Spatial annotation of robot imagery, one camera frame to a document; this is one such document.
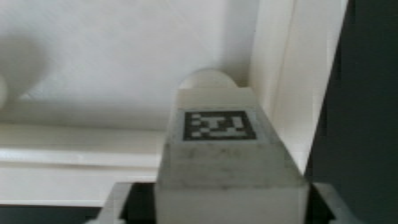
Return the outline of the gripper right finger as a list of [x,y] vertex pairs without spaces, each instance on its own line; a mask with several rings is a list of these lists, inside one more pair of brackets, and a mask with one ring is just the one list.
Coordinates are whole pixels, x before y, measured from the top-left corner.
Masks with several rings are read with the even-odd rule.
[[340,193],[328,183],[313,184],[310,199],[310,224],[363,224]]

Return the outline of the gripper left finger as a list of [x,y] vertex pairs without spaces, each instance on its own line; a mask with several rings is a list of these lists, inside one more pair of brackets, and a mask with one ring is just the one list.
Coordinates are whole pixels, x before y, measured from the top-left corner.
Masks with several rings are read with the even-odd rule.
[[100,210],[100,214],[86,224],[127,224],[121,218],[123,209],[127,205],[129,195],[132,191],[132,183],[120,182],[111,190],[111,195]]

